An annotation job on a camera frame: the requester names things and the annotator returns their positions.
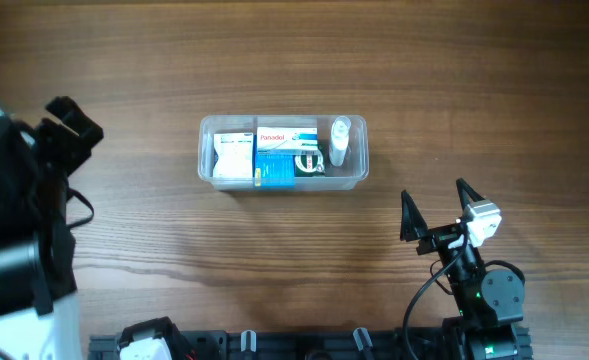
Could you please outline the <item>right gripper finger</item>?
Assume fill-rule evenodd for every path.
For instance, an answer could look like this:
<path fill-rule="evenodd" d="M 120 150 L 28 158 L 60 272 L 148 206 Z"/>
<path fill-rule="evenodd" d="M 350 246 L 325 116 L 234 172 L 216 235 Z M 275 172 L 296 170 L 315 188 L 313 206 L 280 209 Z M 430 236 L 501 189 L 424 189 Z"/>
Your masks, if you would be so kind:
<path fill-rule="evenodd" d="M 403 190 L 401 193 L 402 216 L 400 239 L 415 241 L 425 237 L 428 226 L 410 194 Z"/>
<path fill-rule="evenodd" d="M 476 192 L 463 178 L 456 180 L 456 187 L 462 209 L 465 209 L 471 203 L 484 200 L 484 197 Z"/>

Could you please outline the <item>clear plastic container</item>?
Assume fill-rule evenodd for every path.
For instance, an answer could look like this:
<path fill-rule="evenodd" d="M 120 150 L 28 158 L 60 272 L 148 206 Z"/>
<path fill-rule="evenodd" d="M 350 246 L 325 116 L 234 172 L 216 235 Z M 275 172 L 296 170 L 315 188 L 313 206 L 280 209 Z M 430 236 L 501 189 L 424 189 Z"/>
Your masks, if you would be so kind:
<path fill-rule="evenodd" d="M 329 159 L 330 132 L 338 116 L 351 120 L 349 145 L 341 167 Z M 258 127 L 316 128 L 318 148 L 323 149 L 325 175 L 323 177 L 296 177 L 292 188 L 259 188 L 254 184 L 255 156 Z M 254 135 L 253 176 L 251 178 L 215 178 L 214 135 L 217 133 L 252 133 Z M 364 180 L 369 172 L 368 134 L 365 119 L 358 115 L 210 115 L 202 119 L 199 136 L 199 177 L 219 191 L 328 191 L 350 190 Z"/>

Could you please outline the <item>clear spray bottle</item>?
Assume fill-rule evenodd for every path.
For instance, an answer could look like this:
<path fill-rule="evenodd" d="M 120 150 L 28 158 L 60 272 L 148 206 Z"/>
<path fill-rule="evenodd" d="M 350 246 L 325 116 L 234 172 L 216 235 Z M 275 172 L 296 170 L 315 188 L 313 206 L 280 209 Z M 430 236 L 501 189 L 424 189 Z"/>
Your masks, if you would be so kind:
<path fill-rule="evenodd" d="M 338 116 L 331 127 L 329 159 L 333 166 L 341 167 L 349 145 L 351 120 L 347 116 Z"/>

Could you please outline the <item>green Zam-Buk box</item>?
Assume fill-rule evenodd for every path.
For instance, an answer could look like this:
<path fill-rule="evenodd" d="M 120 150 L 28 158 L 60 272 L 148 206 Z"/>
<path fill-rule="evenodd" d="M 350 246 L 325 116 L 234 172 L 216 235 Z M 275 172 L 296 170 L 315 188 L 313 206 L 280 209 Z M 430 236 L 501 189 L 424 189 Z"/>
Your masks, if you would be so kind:
<path fill-rule="evenodd" d="M 294 169 L 296 177 L 323 177 L 325 175 L 323 149 L 319 147 L 310 155 L 296 155 Z"/>

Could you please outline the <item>blue VapoDrops box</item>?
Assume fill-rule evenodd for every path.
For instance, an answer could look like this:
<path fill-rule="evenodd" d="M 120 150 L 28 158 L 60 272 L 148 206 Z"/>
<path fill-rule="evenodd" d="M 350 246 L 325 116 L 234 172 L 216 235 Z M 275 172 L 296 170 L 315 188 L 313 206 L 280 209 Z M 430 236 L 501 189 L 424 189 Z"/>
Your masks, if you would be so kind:
<path fill-rule="evenodd" d="M 257 154 L 255 156 L 254 184 L 259 188 L 294 187 L 294 156 Z"/>

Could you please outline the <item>white Panadol box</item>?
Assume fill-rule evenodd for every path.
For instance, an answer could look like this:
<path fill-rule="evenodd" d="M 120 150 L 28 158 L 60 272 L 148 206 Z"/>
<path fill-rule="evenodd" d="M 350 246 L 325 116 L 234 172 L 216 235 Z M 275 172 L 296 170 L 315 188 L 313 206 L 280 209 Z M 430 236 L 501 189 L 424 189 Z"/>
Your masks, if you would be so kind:
<path fill-rule="evenodd" d="M 257 128 L 257 151 L 259 153 L 304 155 L 317 150 L 318 131 L 316 128 Z"/>

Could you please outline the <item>white Hansaplast plaster box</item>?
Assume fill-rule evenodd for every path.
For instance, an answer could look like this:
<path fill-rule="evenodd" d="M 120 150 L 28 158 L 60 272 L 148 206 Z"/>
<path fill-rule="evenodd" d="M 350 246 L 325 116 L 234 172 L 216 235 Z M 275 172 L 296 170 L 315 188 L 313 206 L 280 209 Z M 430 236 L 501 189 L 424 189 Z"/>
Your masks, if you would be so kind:
<path fill-rule="evenodd" d="M 254 135 L 217 133 L 214 135 L 215 178 L 251 178 L 253 176 Z"/>

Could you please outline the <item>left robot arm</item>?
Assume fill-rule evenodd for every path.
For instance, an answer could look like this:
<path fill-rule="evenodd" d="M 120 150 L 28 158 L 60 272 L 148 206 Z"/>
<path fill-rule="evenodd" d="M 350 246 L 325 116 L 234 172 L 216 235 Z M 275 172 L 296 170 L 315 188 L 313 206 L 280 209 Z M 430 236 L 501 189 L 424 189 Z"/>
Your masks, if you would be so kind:
<path fill-rule="evenodd" d="M 103 129 L 67 96 L 32 127 L 0 106 L 0 359 L 80 359 L 73 229 L 67 204 L 87 199 L 68 178 Z"/>

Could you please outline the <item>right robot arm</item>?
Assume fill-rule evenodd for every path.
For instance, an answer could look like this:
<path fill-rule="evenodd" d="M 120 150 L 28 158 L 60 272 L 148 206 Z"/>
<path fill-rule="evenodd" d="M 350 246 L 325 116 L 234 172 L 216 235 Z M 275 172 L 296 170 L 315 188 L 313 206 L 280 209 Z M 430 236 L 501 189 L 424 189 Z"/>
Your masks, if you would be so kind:
<path fill-rule="evenodd" d="M 454 223 L 430 228 L 406 191 L 401 193 L 400 239 L 416 241 L 418 255 L 436 253 L 441 268 L 410 301 L 402 323 L 408 359 L 531 359 L 533 349 L 524 319 L 524 273 L 503 260 L 485 261 L 480 247 L 493 237 L 502 221 L 501 210 L 476 192 L 464 179 L 456 180 L 462 214 Z M 444 278 L 446 292 L 459 315 L 443 320 L 428 339 L 409 326 L 410 316 L 423 294 Z"/>

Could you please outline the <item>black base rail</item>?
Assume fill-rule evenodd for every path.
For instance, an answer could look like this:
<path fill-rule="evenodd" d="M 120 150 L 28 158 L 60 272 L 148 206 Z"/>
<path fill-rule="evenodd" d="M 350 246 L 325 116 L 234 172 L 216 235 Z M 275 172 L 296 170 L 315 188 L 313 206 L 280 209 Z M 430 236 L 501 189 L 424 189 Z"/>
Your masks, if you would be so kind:
<path fill-rule="evenodd" d="M 329 359 L 366 359 L 367 350 L 358 349 L 351 332 L 258 333 L 256 355 L 241 355 L 241 334 L 224 331 L 183 331 L 181 335 L 195 348 L 196 359 L 306 359 L 325 355 Z M 473 345 L 480 346 L 478 359 L 534 359 L 528 328 L 516 327 L 516 349 L 507 350 L 501 342 L 507 336 L 489 335 Z M 400 329 L 369 332 L 373 359 L 413 359 L 407 354 Z M 87 359 L 119 359 L 119 335 L 91 336 Z M 463 359 L 453 353 L 455 345 L 446 345 L 439 328 L 414 328 L 410 341 L 419 359 Z"/>

